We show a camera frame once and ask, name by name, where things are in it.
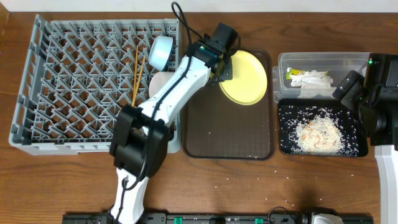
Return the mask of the blue bowl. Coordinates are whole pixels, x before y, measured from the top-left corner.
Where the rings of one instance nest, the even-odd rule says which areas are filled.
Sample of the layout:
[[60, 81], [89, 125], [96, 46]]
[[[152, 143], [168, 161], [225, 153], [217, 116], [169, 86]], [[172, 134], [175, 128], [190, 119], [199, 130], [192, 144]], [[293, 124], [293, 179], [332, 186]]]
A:
[[169, 58], [172, 54], [173, 38], [159, 35], [154, 39], [149, 53], [149, 65], [163, 72], [168, 67]]

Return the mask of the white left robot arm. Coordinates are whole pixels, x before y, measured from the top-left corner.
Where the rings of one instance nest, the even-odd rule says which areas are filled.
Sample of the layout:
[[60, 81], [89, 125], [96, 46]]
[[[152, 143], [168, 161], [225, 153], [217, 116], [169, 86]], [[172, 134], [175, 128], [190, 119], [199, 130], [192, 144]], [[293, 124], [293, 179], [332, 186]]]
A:
[[136, 223], [140, 219], [148, 180], [167, 155], [172, 121], [208, 82], [232, 78], [232, 46], [238, 40], [233, 28], [218, 24], [212, 35], [190, 43], [172, 77], [153, 97], [119, 111], [109, 149], [118, 175], [116, 200], [110, 212], [113, 223]]

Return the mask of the white tissue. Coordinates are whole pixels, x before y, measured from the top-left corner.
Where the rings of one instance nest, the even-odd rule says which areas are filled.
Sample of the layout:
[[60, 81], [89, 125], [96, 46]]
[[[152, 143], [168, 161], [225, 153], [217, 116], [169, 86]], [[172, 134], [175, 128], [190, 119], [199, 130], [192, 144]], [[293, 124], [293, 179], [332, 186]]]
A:
[[331, 98], [336, 87], [332, 86], [333, 79], [328, 72], [318, 72], [316, 70], [304, 71], [300, 75], [292, 75], [290, 85], [299, 87], [299, 98], [313, 98], [317, 95]]

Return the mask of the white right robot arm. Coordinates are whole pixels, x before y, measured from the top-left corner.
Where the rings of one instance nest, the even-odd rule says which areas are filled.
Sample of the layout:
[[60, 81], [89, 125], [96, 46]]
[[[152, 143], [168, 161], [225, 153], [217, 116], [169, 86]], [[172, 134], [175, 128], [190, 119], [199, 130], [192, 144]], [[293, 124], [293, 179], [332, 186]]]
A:
[[366, 74], [350, 71], [333, 97], [356, 113], [374, 146], [381, 223], [397, 224], [397, 55], [370, 53]]

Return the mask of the yellow plate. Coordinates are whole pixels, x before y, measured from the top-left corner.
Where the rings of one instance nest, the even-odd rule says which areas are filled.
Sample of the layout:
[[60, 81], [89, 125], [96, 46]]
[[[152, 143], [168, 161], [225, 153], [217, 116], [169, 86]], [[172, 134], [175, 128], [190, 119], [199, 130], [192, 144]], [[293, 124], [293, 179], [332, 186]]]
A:
[[219, 83], [221, 91], [240, 105], [258, 103], [267, 91], [267, 73], [262, 63], [243, 50], [237, 51], [231, 60], [233, 78]]

